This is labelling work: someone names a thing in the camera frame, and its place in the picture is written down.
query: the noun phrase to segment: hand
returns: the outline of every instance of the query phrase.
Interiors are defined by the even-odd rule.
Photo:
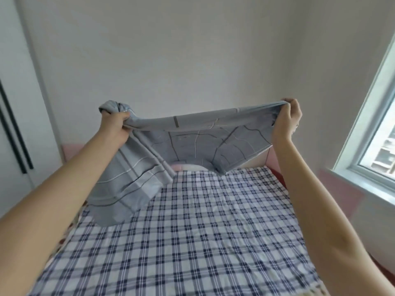
[[[279,116],[274,124],[272,133],[272,142],[276,144],[284,140],[291,141],[291,136],[299,125],[302,118],[302,111],[296,99],[284,99],[288,104],[284,104],[281,108]]]
[[[123,121],[129,117],[130,112],[109,114],[107,111],[103,110],[101,112],[101,124],[98,134],[109,139],[120,148],[129,137],[130,129],[123,127]]]

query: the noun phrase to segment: gray cloth with line pattern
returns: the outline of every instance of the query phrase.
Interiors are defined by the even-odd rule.
[[[130,112],[130,137],[118,150],[87,201],[97,224],[130,219],[173,181],[171,164],[196,164],[224,175],[271,146],[274,121],[285,102],[165,118],[138,118],[122,103],[99,110]]]

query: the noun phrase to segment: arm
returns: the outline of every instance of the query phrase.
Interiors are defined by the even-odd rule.
[[[289,197],[318,274],[331,295],[390,296],[383,276],[335,200],[309,169],[291,141],[302,113],[287,99],[273,130],[273,146]]]
[[[26,295],[128,132],[128,112],[102,113],[99,131],[67,164],[0,219],[0,291]]]

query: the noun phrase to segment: mattress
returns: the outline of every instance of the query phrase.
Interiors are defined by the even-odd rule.
[[[111,227],[87,210],[30,295],[295,295],[321,283],[288,192],[265,167],[178,172]]]

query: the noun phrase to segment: wardrobe handle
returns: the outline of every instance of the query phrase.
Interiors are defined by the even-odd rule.
[[[21,172],[23,174],[27,174],[26,167],[23,164],[21,154],[19,153],[17,145],[15,144],[15,140],[12,137],[11,131],[8,127],[6,118],[4,117],[3,110],[1,110],[1,107],[0,107],[0,122],[3,125],[4,131],[5,131],[6,136],[8,138],[8,142],[11,144],[12,151],[14,152],[15,158],[17,159],[17,162],[18,162],[19,168],[21,169]]]
[[[23,137],[22,137],[21,131],[19,130],[17,121],[15,120],[15,117],[14,117],[14,114],[12,112],[11,106],[9,105],[9,102],[8,102],[8,99],[7,99],[7,95],[6,95],[6,92],[4,91],[3,84],[1,83],[1,80],[0,80],[0,94],[1,94],[1,97],[3,99],[4,105],[6,106],[6,110],[8,112],[9,118],[11,119],[11,124],[13,125],[13,127],[15,129],[15,133],[17,134],[17,138],[18,138],[19,144],[21,145],[22,152],[25,155],[25,158],[26,158],[26,161],[27,161],[27,165],[29,166],[30,169],[34,169],[34,166],[33,166],[33,163],[32,163],[32,159],[30,158],[29,152],[27,151],[27,148],[26,148],[26,144],[23,141]]]

